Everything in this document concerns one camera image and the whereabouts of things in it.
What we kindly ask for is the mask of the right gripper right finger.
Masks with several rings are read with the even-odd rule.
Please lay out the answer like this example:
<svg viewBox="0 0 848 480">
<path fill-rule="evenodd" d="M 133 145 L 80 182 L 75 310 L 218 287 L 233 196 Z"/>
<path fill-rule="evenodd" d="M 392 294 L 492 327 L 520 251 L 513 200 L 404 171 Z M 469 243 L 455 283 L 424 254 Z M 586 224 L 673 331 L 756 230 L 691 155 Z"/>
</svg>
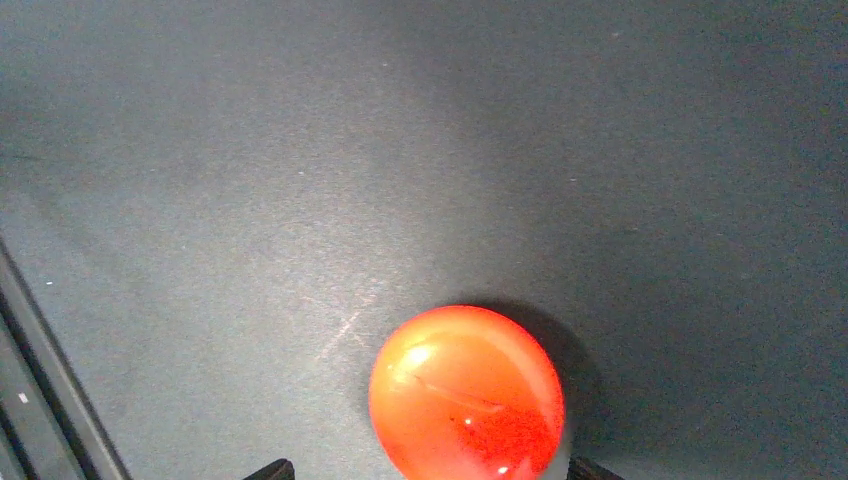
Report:
<svg viewBox="0 0 848 480">
<path fill-rule="evenodd" d="M 623 478 L 585 457 L 571 457 L 567 480 L 623 480 Z"/>
</svg>

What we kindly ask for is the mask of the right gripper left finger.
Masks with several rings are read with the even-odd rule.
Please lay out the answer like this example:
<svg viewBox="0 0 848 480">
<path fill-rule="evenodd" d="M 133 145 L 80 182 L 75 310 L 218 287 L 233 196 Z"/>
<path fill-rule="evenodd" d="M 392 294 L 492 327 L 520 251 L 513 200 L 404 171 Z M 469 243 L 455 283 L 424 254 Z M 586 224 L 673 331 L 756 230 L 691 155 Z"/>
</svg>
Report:
<svg viewBox="0 0 848 480">
<path fill-rule="evenodd" d="M 294 465 L 290 460 L 280 458 L 248 475 L 244 480 L 295 480 Z"/>
</svg>

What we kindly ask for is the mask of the orange round case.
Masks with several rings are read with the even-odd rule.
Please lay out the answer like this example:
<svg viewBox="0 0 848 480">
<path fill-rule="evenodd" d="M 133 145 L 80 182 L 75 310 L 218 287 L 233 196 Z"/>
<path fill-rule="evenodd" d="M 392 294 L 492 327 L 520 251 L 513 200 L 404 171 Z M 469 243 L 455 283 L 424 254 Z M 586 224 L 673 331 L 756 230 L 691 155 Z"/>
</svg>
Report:
<svg viewBox="0 0 848 480">
<path fill-rule="evenodd" d="M 540 479 L 566 424 L 544 348 L 509 317 L 471 305 L 426 311 L 388 337 L 368 411 L 406 479 Z"/>
</svg>

